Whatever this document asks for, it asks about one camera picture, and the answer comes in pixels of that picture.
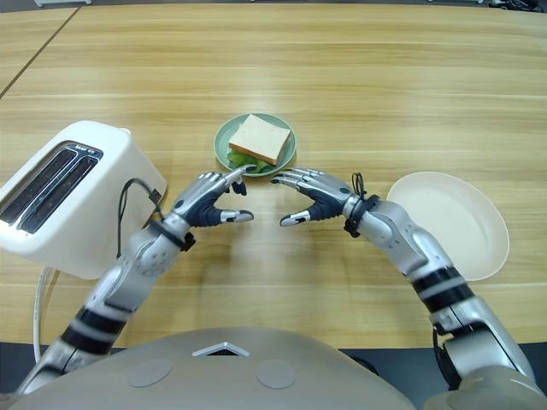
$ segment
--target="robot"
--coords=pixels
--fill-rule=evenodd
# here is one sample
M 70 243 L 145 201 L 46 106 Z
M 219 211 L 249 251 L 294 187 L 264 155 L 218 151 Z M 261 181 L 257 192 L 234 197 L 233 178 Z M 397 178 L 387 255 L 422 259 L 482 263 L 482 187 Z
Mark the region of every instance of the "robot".
M 246 195 L 244 173 L 204 173 L 180 194 L 169 214 L 130 237 L 121 257 L 97 282 L 67 329 L 0 409 L 393 409 L 410 401 L 352 359 L 289 331 L 219 328 L 188 331 L 109 356 L 125 323 L 181 250 L 195 243 L 192 227 L 252 220 L 220 210 L 230 187 Z M 546 409 L 519 346 L 485 301 L 476 296 L 438 241 L 405 210 L 365 197 L 342 180 L 293 168 L 271 180 L 314 204 L 281 226 L 343 215 L 345 230 L 382 249 L 430 312 L 438 363 L 451 391 L 426 410 Z

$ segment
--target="green plate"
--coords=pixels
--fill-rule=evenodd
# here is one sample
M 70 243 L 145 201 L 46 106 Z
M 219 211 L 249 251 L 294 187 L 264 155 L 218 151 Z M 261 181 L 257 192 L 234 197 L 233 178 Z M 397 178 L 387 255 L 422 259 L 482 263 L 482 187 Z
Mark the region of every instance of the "green plate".
M 233 166 L 227 157 L 228 152 L 232 150 L 228 146 L 228 142 L 230 141 L 230 138 L 232 137 L 232 135 L 235 134 L 236 131 L 239 129 L 239 126 L 243 124 L 243 121 L 245 121 L 247 117 L 251 114 L 256 115 L 258 118 L 265 120 L 269 122 L 270 124 L 291 130 L 291 133 L 289 134 L 289 139 L 287 140 L 285 147 L 281 150 L 281 155 L 279 157 L 279 163 L 277 166 L 272 165 L 272 166 L 266 167 L 262 170 L 261 173 L 246 173 L 245 174 L 245 176 L 247 177 L 263 177 L 264 175 L 276 173 L 283 167 L 286 167 L 286 165 L 289 163 L 289 161 L 297 152 L 297 136 L 295 135 L 294 130 L 292 129 L 291 126 L 289 126 L 289 124 L 284 122 L 281 118 L 276 117 L 275 115 L 264 114 L 264 113 L 248 113 L 248 114 L 238 115 L 237 117 L 233 117 L 226 124 L 224 124 L 215 135 L 215 143 L 214 143 L 215 155 L 216 155 L 216 159 L 219 160 L 219 162 L 224 167 L 228 169 L 233 169 Z

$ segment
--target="white plate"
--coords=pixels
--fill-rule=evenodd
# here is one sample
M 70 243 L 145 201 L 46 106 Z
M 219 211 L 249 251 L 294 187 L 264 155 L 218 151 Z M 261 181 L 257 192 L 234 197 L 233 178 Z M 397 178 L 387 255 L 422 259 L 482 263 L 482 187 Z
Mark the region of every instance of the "white plate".
M 488 278 L 509 254 L 509 232 L 494 204 L 471 184 L 445 173 L 411 173 L 387 194 L 437 238 L 466 280 Z

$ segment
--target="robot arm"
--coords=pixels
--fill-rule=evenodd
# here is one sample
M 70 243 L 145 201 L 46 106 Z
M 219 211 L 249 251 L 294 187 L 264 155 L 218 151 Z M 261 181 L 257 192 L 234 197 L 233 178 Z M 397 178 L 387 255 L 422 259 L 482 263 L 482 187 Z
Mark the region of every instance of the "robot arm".
M 344 229 L 352 237 L 363 235 L 386 253 L 429 310 L 435 340 L 437 333 L 451 334 L 436 354 L 452 389 L 469 388 L 469 380 L 484 381 L 486 369 L 496 369 L 494 378 L 501 374 L 503 380 L 526 385 L 544 399 L 526 356 L 499 319 L 469 289 L 438 241 L 401 206 L 377 196 L 365 198 L 362 183 L 359 190 L 355 181 L 353 193 L 344 181 L 313 169 L 291 169 L 276 175 L 272 183 L 288 185 L 315 201 L 310 208 L 284 217 L 282 226 L 343 215 Z
M 165 219 L 151 220 L 133 234 L 121 257 L 97 282 L 84 306 L 48 347 L 17 393 L 29 394 L 108 355 L 157 279 L 175 263 L 181 250 L 187 251 L 195 243 L 191 227 L 252 220 L 249 211 L 220 210 L 215 202 L 230 186 L 235 193 L 246 195 L 242 177 L 254 167 L 241 167 L 229 174 L 200 175 L 177 197 Z

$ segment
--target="lettuce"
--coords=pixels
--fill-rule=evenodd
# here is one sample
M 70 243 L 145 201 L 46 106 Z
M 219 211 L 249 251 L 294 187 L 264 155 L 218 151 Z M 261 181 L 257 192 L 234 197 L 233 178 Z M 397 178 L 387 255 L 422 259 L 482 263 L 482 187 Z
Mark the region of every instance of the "lettuce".
M 228 152 L 228 160 L 234 168 L 239 168 L 243 165 L 256 165 L 256 169 L 254 171 L 250 171 L 250 173 L 261 173 L 265 168 L 271 167 L 270 164 L 263 160 L 259 160 L 234 149 Z

